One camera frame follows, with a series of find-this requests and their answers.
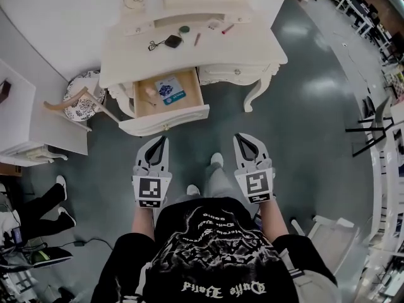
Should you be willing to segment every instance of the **gray pants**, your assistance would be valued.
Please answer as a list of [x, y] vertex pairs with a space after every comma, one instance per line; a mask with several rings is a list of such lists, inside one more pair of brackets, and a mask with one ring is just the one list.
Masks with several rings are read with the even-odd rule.
[[[206, 169], [204, 198], [234, 198], [235, 191], [219, 163], [213, 163]], [[183, 195], [175, 201], [181, 203], [192, 199], [200, 199], [202, 195]]]

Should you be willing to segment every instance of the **brown wall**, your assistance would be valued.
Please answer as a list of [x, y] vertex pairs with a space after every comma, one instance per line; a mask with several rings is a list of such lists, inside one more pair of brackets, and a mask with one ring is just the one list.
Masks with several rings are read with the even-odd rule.
[[373, 4], [379, 11], [380, 22], [391, 35], [401, 32], [404, 36], [404, 19], [397, 12], [395, 7], [388, 0], [365, 0]]

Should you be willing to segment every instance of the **wooden armrest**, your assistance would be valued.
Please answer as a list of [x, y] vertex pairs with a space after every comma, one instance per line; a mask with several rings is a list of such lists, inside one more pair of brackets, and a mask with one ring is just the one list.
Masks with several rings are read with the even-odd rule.
[[84, 94], [88, 91], [87, 87], [82, 88], [75, 96], [71, 97], [69, 100], [62, 102], [61, 104], [52, 105], [46, 101], [44, 101], [44, 107], [53, 111], [64, 110], [67, 107], [70, 107], [76, 101], [78, 101]]

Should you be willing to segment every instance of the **floor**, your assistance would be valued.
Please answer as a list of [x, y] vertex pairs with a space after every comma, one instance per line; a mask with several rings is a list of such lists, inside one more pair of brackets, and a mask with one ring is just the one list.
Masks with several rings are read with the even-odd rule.
[[[236, 169], [232, 137], [251, 134], [263, 141], [276, 168], [275, 192], [286, 220], [296, 217], [305, 230], [315, 213], [346, 218], [364, 227], [372, 214], [371, 158], [352, 158], [346, 126], [360, 116], [351, 86], [333, 49], [296, 0], [286, 0], [273, 31], [288, 56], [268, 91], [242, 111], [249, 88], [230, 83], [203, 87], [209, 118], [183, 124], [166, 133], [170, 140], [170, 172], [174, 178], [167, 196], [173, 202], [190, 183], [201, 185], [211, 154], [221, 152], [230, 180]], [[112, 100], [108, 108], [117, 111]], [[51, 246], [75, 239], [100, 237], [115, 243], [130, 232], [134, 195], [131, 174], [138, 148], [153, 138], [136, 138], [121, 131], [108, 117], [91, 120], [89, 156], [69, 154], [67, 162], [40, 165], [24, 171], [27, 192], [41, 195], [58, 174], [65, 176], [69, 198], [65, 206], [77, 219], [74, 229], [46, 238]], [[255, 206], [248, 206], [251, 213]], [[55, 218], [56, 211], [49, 213]], [[64, 285], [89, 302], [110, 249], [102, 242], [64, 247], [74, 259], [34, 271], [38, 292], [52, 302]]]
[[370, 95], [377, 107], [386, 97], [381, 55], [369, 39], [362, 38], [352, 28], [355, 16], [336, 10], [330, 0], [309, 0], [301, 6], [320, 29], [333, 49], [348, 78], [360, 109], [362, 100]]

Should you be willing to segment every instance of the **forearm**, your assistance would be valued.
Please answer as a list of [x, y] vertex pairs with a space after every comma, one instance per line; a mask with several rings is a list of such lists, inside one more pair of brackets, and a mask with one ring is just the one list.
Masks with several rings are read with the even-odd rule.
[[259, 207], [261, 208], [263, 232], [270, 242], [275, 241], [275, 239], [281, 235], [289, 234], [285, 221], [279, 210], [278, 203], [275, 199], [263, 202]]
[[132, 232], [147, 235], [154, 240], [153, 210], [136, 207], [132, 224]]

